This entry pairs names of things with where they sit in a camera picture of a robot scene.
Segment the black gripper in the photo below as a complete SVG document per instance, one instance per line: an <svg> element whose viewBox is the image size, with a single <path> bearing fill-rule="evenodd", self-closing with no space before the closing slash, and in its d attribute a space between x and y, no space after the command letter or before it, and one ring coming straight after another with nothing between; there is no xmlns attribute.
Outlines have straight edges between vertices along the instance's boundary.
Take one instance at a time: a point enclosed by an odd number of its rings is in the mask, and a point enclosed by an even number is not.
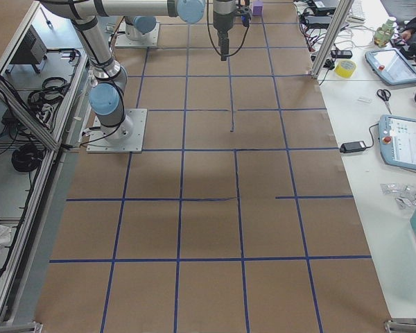
<svg viewBox="0 0 416 333"><path fill-rule="evenodd" d="M244 27L249 27L251 20L250 1L213 1L213 25L218 31L221 61L226 61L229 57L228 31L232 29L236 17L241 18L241 22Z"/></svg>

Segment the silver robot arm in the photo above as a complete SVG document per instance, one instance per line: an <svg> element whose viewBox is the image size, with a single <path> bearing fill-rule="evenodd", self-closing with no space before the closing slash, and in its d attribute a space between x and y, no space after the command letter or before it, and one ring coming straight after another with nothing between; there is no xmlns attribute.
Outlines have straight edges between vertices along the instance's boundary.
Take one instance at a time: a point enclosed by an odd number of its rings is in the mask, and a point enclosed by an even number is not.
<svg viewBox="0 0 416 333"><path fill-rule="evenodd" d="M100 121L102 138L110 143L131 136L132 121L125 113L123 95L126 70L115 60L98 27L98 16L107 17L102 1L43 1L53 14L71 20L76 34L93 66L96 85L89 93L89 104Z"/></svg>
<svg viewBox="0 0 416 333"><path fill-rule="evenodd" d="M188 24L199 22L207 10L207 27L217 31L218 44L213 48L222 61L237 54L229 51L229 31L237 17L242 25L249 29L251 11L249 2L240 1L95 1L96 11L100 16L167 16L179 17Z"/></svg>

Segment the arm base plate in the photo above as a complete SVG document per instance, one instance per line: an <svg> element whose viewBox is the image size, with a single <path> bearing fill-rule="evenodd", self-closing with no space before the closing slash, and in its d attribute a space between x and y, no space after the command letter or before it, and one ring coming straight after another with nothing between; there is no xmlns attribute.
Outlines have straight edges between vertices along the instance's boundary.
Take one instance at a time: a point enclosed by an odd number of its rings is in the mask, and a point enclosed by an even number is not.
<svg viewBox="0 0 416 333"><path fill-rule="evenodd" d="M146 129L147 109L125 109L125 120L117 131L103 126L91 132L88 153L141 153Z"/></svg>
<svg viewBox="0 0 416 333"><path fill-rule="evenodd" d="M115 47L118 49L145 49L157 48L160 23L148 33L141 33L134 26L126 26L122 22L116 37Z"/></svg>

